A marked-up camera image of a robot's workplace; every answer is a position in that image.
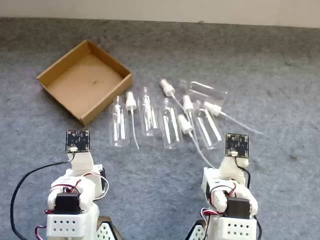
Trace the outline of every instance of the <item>white wire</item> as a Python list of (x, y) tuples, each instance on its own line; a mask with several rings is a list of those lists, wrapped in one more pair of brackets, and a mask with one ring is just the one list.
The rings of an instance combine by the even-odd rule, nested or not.
[(213, 169), (215, 168), (208, 160), (207, 158), (204, 156), (204, 154), (202, 153), (202, 151), (200, 150), (200, 147), (199, 145), (196, 143), (196, 140), (194, 138), (194, 136), (192, 135), (191, 131), (189, 132), (189, 136), (190, 138), (192, 139), (196, 149), (198, 150), (198, 153), (200, 154), (200, 156), (202, 157), (202, 159), (210, 166), (212, 167)]
[(131, 107), (131, 119), (132, 119), (132, 131), (133, 131), (133, 138), (136, 145), (136, 148), (139, 150), (139, 144), (136, 138), (136, 130), (135, 130), (135, 119), (134, 119), (134, 109)]
[(252, 131), (252, 132), (254, 132), (254, 133), (256, 133), (256, 134), (261, 134), (261, 135), (264, 134), (264, 133), (261, 132), (261, 131), (255, 130), (255, 129), (253, 129), (253, 128), (251, 128), (251, 127), (249, 127), (249, 126), (247, 126), (247, 125), (245, 125), (245, 124), (243, 124), (243, 123), (241, 123), (241, 122), (239, 122), (238, 120), (235, 120), (233, 117), (227, 115), (227, 114), (224, 113), (224, 112), (220, 112), (220, 114), (223, 115), (223, 116), (225, 116), (225, 117), (227, 117), (228, 119), (230, 119), (231, 121), (235, 122), (236, 124), (239, 124), (240, 126), (244, 127), (245, 129), (248, 129), (249, 131)]
[(203, 220), (205, 221), (205, 226), (207, 227), (208, 226), (208, 221), (207, 221), (207, 219), (206, 219), (206, 217), (204, 215), (204, 211), (205, 210), (208, 210), (208, 208), (206, 208), (206, 207), (201, 208), (200, 215), (203, 218)]
[(195, 122), (194, 122), (194, 118), (193, 118), (193, 116), (192, 116), (192, 112), (190, 111), (189, 114), (190, 114), (189, 117), (190, 117), (190, 120), (191, 120), (191, 126), (192, 126), (192, 128), (193, 128), (194, 139), (195, 139), (196, 144), (199, 145), (198, 137), (197, 137), (196, 129), (195, 129)]
[(107, 187), (106, 187), (106, 189), (105, 189), (105, 191), (104, 191), (104, 194), (103, 194), (102, 196), (100, 196), (100, 197), (95, 198), (94, 201), (103, 199), (103, 198), (107, 195), (107, 192), (108, 192), (108, 190), (109, 190), (110, 184), (109, 184), (108, 180), (107, 180), (104, 176), (101, 176), (100, 174), (93, 173), (93, 172), (86, 172), (86, 173), (82, 174), (81, 177), (85, 177), (85, 175), (98, 176), (98, 177), (102, 178), (102, 179), (105, 181), (105, 183), (107, 184)]
[(180, 108), (183, 110), (184, 114), (186, 115), (186, 118), (187, 118), (188, 122), (191, 123), (191, 126), (193, 128), (193, 133), (194, 133), (194, 139), (195, 139), (196, 145), (199, 147), (199, 142), (198, 142), (198, 137), (197, 137), (197, 134), (196, 134), (195, 123), (194, 123), (193, 117), (189, 116), (189, 114), (185, 110), (184, 106), (182, 106), (182, 104), (178, 101), (178, 99), (176, 98), (174, 93), (171, 93), (171, 96), (175, 100), (175, 102), (180, 106)]
[(180, 108), (182, 108), (184, 114), (186, 115), (186, 118), (187, 118), (188, 122), (190, 123), (191, 120), (190, 120), (189, 114), (188, 114), (187, 111), (184, 109), (184, 106), (182, 106), (182, 104), (178, 101), (178, 99), (176, 98), (176, 96), (175, 96), (174, 93), (171, 93), (171, 96), (172, 96), (172, 98), (175, 100), (175, 102), (180, 106)]

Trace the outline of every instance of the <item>black circuit board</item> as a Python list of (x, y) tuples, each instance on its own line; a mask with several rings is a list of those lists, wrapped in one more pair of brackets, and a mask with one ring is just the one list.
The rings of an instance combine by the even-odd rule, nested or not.
[(90, 130), (75, 129), (66, 131), (65, 152), (71, 153), (70, 148), (77, 147), (77, 152), (90, 151)]
[(238, 152), (238, 158), (249, 158), (249, 136), (245, 134), (227, 133), (225, 135), (225, 155)]

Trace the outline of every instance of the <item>red wire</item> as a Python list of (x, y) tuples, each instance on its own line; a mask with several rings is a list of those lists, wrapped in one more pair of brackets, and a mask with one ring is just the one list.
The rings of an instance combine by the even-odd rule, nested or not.
[(34, 234), (35, 234), (35, 237), (38, 239), (38, 240), (43, 240), (42, 237), (40, 237), (39, 235), (39, 231), (38, 229), (45, 229), (47, 226), (37, 226), (35, 229), (34, 229)]
[(216, 211), (212, 211), (212, 210), (205, 210), (203, 211), (203, 214), (206, 216), (210, 216), (210, 215), (221, 215), (220, 212), (216, 212)]
[(50, 189), (53, 189), (54, 187), (69, 187), (71, 189), (73, 188), (73, 189), (77, 190), (77, 192), (80, 193), (79, 190), (75, 186), (72, 186), (70, 184), (57, 184), (57, 185), (52, 186)]
[(76, 181), (75, 185), (70, 189), (70, 193), (72, 193), (73, 190), (76, 189), (76, 186), (78, 185), (78, 183), (81, 182), (81, 179), (79, 179), (78, 181)]
[(230, 197), (235, 191), (236, 191), (236, 187), (237, 185), (235, 183), (233, 183), (234, 188), (229, 192), (229, 194), (227, 195), (227, 197)]

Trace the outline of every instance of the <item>plastic bottle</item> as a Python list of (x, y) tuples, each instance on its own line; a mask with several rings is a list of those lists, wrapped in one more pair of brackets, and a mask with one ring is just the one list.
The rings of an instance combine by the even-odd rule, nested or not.
[(196, 99), (208, 101), (212, 104), (222, 106), (226, 99), (228, 92), (220, 91), (212, 86), (203, 84), (198, 81), (185, 81), (180, 80), (179, 85), (183, 87), (187, 94), (195, 97)]
[(195, 124), (207, 149), (215, 148), (215, 146), (222, 141), (221, 134), (215, 123), (215, 118), (206, 108), (201, 106), (195, 111)]
[(145, 86), (141, 96), (138, 98), (138, 108), (142, 134), (144, 136), (154, 136), (160, 130), (159, 123), (155, 106)]
[(130, 144), (128, 112), (120, 96), (113, 99), (109, 108), (109, 143), (115, 147), (125, 147)]
[(176, 110), (170, 104), (169, 98), (164, 99), (164, 107), (160, 111), (159, 116), (164, 148), (177, 148), (183, 142), (183, 137)]

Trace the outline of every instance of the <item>black cable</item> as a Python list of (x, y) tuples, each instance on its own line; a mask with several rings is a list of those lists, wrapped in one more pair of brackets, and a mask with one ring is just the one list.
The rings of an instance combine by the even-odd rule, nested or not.
[(73, 152), (72, 153), (72, 159), (71, 160), (68, 160), (68, 161), (60, 161), (60, 162), (55, 162), (55, 163), (50, 163), (50, 164), (47, 164), (47, 165), (44, 165), (44, 166), (40, 166), (40, 167), (37, 167), (35, 169), (33, 169), (32, 171), (26, 173), (22, 178), (21, 180), (19, 181), (19, 183), (17, 184), (17, 186), (15, 187), (15, 190), (13, 192), (13, 195), (12, 195), (12, 198), (11, 198), (11, 203), (10, 203), (10, 222), (11, 222), (11, 228), (12, 228), (12, 231), (13, 233), (21, 240), (27, 240), (24, 236), (22, 236), (18, 230), (16, 229), (16, 225), (15, 225), (15, 219), (14, 219), (14, 205), (15, 205), (15, 199), (16, 199), (16, 196), (17, 196), (17, 193), (18, 193), (18, 190), (19, 188), (21, 187), (22, 183), (26, 180), (26, 178), (36, 172), (36, 171), (39, 171), (41, 169), (45, 169), (45, 168), (48, 168), (48, 167), (51, 167), (51, 166), (56, 166), (56, 165), (60, 165), (60, 164), (67, 164), (67, 163), (70, 163), (74, 158), (75, 158), (75, 155), (76, 153)]
[(249, 172), (247, 169), (245, 169), (244, 167), (241, 167), (241, 166), (238, 165), (238, 162), (237, 162), (237, 158), (236, 158), (236, 157), (234, 157), (234, 161), (235, 161), (235, 165), (236, 165), (239, 169), (241, 169), (242, 171), (246, 172), (246, 174), (248, 175), (248, 181), (247, 181), (247, 183), (246, 183), (246, 187), (247, 187), (247, 189), (249, 189), (249, 188), (250, 188), (250, 181), (251, 181), (251, 174), (250, 174), (250, 172)]
[[(248, 182), (247, 182), (247, 184), (246, 184), (246, 187), (249, 189), (249, 188), (250, 188), (250, 181), (251, 181), (251, 174), (250, 174), (250, 172), (249, 172), (247, 169), (245, 169), (245, 168), (243, 168), (243, 167), (241, 167), (241, 166), (238, 165), (238, 163), (237, 163), (237, 157), (234, 157), (234, 161), (235, 161), (236, 166), (237, 166), (239, 169), (241, 169), (242, 171), (244, 171), (244, 172), (246, 172), (246, 173), (248, 174)], [(258, 218), (257, 218), (255, 215), (253, 216), (253, 218), (256, 220), (256, 224), (257, 224), (258, 229), (259, 229), (259, 235), (258, 235), (257, 240), (261, 240), (262, 227), (261, 227), (261, 225), (260, 225), (260, 222), (258, 221)]]
[(206, 223), (205, 234), (204, 234), (204, 239), (203, 240), (206, 240), (206, 238), (207, 238), (207, 232), (208, 232), (208, 228), (209, 228), (210, 217), (211, 217), (211, 215), (209, 215), (208, 222)]
[(259, 222), (259, 220), (258, 220), (257, 216), (256, 216), (256, 215), (254, 215), (254, 216), (253, 216), (253, 218), (256, 220), (256, 224), (258, 225), (258, 229), (259, 229), (259, 235), (258, 235), (257, 240), (261, 240), (261, 236), (262, 236), (262, 227), (261, 227), (261, 225), (260, 225), (260, 222)]

